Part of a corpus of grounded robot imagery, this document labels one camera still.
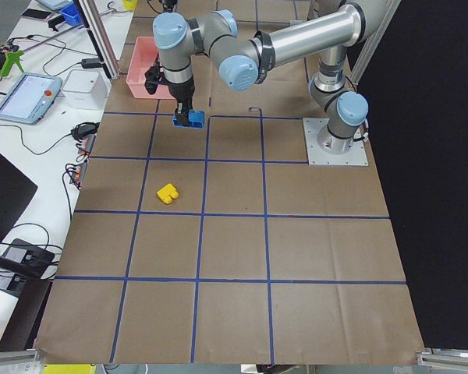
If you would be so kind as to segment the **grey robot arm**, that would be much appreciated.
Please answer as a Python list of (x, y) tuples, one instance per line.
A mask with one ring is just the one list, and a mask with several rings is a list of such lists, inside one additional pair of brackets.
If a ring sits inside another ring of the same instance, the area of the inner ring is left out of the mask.
[(327, 153), (347, 153), (358, 140), (357, 129), (367, 121), (369, 106), (361, 94), (345, 88), (346, 51), (378, 30), (387, 3), (312, 1), (310, 7), (321, 14), (271, 33), (258, 30), (245, 41), (238, 38), (237, 22), (229, 10), (190, 19), (178, 12), (162, 13), (152, 25), (158, 61), (145, 73), (146, 91), (154, 94), (158, 86), (167, 86), (176, 100), (175, 124), (201, 127), (203, 122), (194, 119), (192, 55), (209, 57), (228, 88), (244, 91), (263, 83), (272, 69), (319, 53), (309, 94), (329, 120), (317, 142)]

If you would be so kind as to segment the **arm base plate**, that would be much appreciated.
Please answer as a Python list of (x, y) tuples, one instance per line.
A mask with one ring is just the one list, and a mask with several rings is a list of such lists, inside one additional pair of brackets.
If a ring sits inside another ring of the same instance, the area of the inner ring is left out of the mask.
[(367, 167), (363, 140), (357, 129), (350, 139), (338, 139), (328, 131), (327, 118), (304, 118), (303, 133), (310, 166)]

